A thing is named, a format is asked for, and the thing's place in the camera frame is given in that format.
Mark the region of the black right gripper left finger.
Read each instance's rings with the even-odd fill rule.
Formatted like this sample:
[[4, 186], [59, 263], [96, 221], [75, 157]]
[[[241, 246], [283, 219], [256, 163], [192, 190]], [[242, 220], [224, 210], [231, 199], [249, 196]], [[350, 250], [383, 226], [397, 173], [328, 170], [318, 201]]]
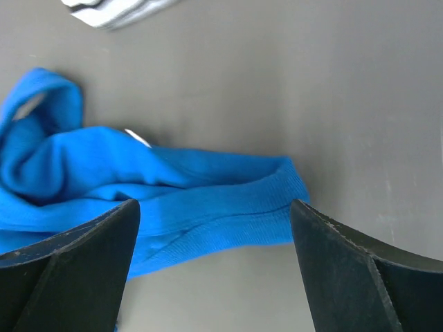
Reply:
[[114, 331], [140, 223], [130, 199], [1, 255], [2, 331]]

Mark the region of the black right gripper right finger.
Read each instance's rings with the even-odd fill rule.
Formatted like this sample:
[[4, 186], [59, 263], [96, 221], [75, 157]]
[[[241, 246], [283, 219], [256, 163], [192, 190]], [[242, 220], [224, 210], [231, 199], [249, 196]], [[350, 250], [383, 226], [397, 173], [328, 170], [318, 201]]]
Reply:
[[441, 331], [442, 262], [291, 204], [293, 242], [316, 331]]

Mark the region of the blue tank top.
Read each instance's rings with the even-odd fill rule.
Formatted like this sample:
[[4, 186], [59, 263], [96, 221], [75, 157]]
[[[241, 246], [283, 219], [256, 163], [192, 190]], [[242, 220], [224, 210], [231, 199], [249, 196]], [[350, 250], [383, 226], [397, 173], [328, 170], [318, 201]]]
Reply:
[[1, 106], [1, 251], [67, 231], [127, 199], [141, 219], [130, 277], [242, 246], [290, 243], [309, 200], [292, 160], [146, 145], [83, 127], [80, 87], [36, 68]]

